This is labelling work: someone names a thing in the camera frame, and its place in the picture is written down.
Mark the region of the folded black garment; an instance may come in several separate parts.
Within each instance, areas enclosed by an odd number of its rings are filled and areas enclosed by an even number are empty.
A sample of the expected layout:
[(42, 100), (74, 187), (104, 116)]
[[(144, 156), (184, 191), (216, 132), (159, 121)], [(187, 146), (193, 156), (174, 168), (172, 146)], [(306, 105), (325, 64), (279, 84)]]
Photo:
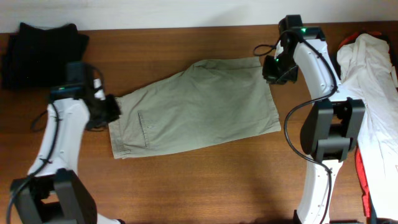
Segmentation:
[(20, 23), (1, 57), (1, 86), (17, 90), (61, 85), (67, 64), (83, 58), (89, 39), (75, 24), (44, 30)]

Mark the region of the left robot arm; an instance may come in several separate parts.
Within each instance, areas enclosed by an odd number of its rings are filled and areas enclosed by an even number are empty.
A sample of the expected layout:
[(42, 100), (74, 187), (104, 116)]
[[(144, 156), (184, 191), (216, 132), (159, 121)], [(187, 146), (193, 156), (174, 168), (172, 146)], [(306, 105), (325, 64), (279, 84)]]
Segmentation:
[(66, 82), (50, 90), (39, 153), (27, 176), (11, 183), (6, 223), (13, 208), (22, 223), (122, 223), (98, 213), (78, 177), (84, 132), (107, 127), (121, 110), (114, 95), (105, 93), (103, 74), (96, 67), (71, 62), (66, 71)]

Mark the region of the white garment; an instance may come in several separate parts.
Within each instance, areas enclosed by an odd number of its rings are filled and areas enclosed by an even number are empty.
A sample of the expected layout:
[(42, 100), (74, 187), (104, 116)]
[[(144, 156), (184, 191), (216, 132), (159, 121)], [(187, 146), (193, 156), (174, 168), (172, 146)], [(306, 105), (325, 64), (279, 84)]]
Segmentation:
[(397, 89), (390, 46), (360, 34), (337, 53), (342, 85), (364, 101), (366, 112), (358, 136), (361, 168), (378, 218), (397, 220)]

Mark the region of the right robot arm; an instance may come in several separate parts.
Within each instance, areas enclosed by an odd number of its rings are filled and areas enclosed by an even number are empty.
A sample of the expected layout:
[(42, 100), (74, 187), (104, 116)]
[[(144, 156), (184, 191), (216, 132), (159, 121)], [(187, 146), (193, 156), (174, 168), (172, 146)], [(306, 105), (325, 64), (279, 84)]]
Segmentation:
[[(302, 72), (310, 101), (292, 108), (285, 117), (284, 136), (291, 149), (307, 162), (302, 199), (293, 222), (329, 223), (329, 207), (336, 176), (358, 142), (365, 105), (341, 84), (328, 54), (322, 29), (305, 26), (300, 15), (279, 22), (273, 56), (265, 54), (262, 75), (271, 85), (296, 82)], [(297, 110), (311, 110), (300, 130), (297, 149), (289, 138), (288, 120)]]

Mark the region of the khaki green shorts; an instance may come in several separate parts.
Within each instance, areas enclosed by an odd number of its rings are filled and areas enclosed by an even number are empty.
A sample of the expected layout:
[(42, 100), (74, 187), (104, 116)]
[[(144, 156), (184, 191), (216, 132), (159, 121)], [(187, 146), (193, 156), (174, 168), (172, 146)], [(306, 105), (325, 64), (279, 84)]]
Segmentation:
[(175, 154), (281, 129), (257, 57), (210, 59), (117, 98), (113, 156)]

